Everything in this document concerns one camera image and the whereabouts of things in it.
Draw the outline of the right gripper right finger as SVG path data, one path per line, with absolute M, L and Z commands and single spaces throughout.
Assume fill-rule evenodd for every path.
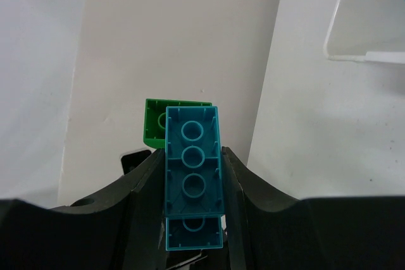
M 221 150 L 232 269 L 403 269 L 404 197 L 298 200 Z

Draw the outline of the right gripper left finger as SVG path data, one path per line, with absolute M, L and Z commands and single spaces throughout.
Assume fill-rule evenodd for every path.
M 1 201 L 2 269 L 160 269 L 165 152 L 70 206 Z

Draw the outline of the teal small lego brick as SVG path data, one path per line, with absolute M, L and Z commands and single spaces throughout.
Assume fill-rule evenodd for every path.
M 206 250 L 223 247 L 221 216 L 166 218 L 166 250 Z

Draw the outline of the teal long lego brick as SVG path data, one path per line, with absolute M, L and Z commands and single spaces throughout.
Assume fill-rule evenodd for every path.
M 165 216 L 225 213 L 216 106 L 168 106 L 165 131 Z

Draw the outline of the small green lego brick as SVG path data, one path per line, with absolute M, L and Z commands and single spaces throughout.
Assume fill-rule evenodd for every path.
M 165 148 L 167 106 L 211 106 L 211 102 L 146 99 L 143 142 L 153 149 Z

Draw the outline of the white three-compartment container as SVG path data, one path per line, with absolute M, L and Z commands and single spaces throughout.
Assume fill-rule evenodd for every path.
M 404 64 L 404 0 L 337 0 L 323 53 L 333 61 Z

